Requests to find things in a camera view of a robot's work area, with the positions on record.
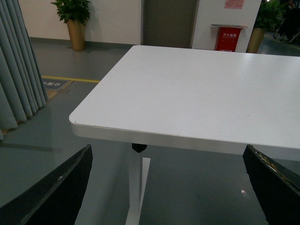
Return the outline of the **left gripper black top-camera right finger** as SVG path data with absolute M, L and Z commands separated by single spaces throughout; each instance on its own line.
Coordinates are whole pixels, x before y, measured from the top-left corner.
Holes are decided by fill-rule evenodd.
M 300 223 L 300 176 L 248 144 L 242 155 L 258 202 L 270 225 Z

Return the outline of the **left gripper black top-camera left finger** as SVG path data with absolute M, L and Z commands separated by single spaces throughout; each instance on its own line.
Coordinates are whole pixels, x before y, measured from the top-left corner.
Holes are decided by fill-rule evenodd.
M 87 145 L 0 209 L 2 225 L 73 225 L 87 189 L 93 154 Z

